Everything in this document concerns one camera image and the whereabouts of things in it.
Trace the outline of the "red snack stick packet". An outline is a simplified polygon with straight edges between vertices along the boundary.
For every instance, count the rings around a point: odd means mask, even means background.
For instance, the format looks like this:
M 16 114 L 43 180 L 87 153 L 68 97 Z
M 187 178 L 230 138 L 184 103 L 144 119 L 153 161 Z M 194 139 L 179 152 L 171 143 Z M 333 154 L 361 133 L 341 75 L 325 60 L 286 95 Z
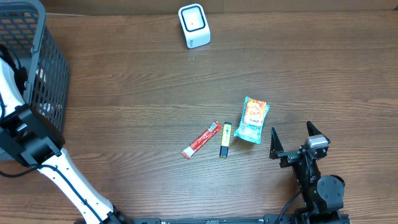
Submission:
M 222 126 L 218 121 L 214 121 L 208 129 L 206 129 L 201 136 L 194 140 L 191 145 L 182 151 L 182 156 L 186 159 L 191 157 L 202 148 L 215 134 L 221 130 Z

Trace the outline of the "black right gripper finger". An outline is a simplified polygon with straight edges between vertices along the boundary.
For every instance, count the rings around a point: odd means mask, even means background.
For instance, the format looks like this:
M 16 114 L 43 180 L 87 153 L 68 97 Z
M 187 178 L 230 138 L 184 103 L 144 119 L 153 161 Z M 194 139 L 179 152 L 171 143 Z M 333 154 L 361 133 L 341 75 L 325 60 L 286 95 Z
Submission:
M 271 128 L 271 148 L 270 148 L 270 159 L 278 159 L 280 155 L 284 153 L 283 146 L 279 140 L 277 132 L 274 127 Z
M 309 136 L 316 136 L 316 135 L 320 135 L 322 134 L 322 132 L 320 132 L 311 121 L 307 121 L 306 122 L 307 125 L 307 131 L 308 131 L 308 135 Z

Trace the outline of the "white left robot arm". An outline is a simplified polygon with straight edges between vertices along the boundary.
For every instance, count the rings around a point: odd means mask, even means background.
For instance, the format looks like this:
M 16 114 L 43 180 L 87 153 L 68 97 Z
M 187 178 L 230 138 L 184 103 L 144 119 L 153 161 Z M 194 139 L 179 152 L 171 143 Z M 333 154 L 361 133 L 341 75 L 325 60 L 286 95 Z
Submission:
M 16 77 L 22 73 L 16 54 L 1 46 L 1 150 L 28 170 L 48 177 L 76 206 L 85 223 L 130 223 L 98 193 L 72 162 L 60 131 L 21 95 Z

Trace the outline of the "teal wet wipes packet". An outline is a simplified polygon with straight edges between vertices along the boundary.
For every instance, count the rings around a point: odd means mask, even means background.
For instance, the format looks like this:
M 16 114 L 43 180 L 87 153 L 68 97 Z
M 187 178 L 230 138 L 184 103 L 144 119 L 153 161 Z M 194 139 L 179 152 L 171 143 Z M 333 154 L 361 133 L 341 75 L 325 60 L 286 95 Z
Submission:
M 265 101 L 245 97 L 241 120 L 234 136 L 251 143 L 260 144 L 265 117 L 269 110 L 270 105 Z

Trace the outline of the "yellow highlighter pen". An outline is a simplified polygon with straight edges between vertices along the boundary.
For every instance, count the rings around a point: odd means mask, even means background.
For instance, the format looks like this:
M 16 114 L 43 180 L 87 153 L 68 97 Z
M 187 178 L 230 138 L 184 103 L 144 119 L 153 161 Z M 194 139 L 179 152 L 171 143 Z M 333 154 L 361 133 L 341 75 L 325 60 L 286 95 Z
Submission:
M 223 126 L 223 133 L 220 146 L 220 157 L 227 158 L 229 150 L 229 142 L 231 136 L 231 123 L 225 122 Z

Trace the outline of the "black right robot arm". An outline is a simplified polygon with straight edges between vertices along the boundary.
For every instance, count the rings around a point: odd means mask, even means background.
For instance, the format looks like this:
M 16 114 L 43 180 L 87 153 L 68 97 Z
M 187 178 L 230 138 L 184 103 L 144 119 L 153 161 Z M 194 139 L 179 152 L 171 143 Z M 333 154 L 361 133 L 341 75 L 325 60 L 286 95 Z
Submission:
M 269 157 L 280 159 L 280 167 L 291 167 L 300 190 L 286 203 L 276 223 L 346 224 L 349 216 L 342 215 L 345 182 L 338 175 L 322 176 L 317 160 L 327 156 L 331 141 L 310 121 L 308 138 L 296 151 L 285 151 L 277 132 L 271 129 Z

